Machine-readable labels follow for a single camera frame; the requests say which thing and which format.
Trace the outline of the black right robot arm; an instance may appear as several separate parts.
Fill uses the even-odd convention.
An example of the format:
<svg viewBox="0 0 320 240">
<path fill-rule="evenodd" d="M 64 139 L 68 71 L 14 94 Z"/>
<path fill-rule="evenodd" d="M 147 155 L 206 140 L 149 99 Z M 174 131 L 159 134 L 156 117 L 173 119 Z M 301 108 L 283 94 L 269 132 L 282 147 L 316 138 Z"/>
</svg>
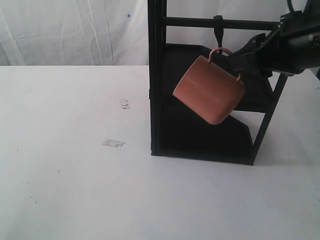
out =
<svg viewBox="0 0 320 240">
<path fill-rule="evenodd" d="M 320 66 L 320 2 L 307 1 L 303 11 L 295 11 L 290 0 L 287 5 L 289 13 L 269 34 L 254 36 L 228 57 L 233 71 L 293 76 Z"/>
</svg>

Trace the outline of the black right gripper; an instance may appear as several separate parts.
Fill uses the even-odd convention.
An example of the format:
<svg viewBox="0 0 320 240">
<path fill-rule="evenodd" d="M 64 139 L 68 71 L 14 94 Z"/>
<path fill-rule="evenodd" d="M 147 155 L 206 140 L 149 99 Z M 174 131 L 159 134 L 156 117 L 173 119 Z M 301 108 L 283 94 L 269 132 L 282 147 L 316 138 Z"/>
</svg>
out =
<svg viewBox="0 0 320 240">
<path fill-rule="evenodd" d="M 253 36 L 227 57 L 232 71 L 260 75 L 260 70 L 287 75 L 313 67 L 313 12 L 295 11 L 280 17 L 268 34 Z"/>
</svg>

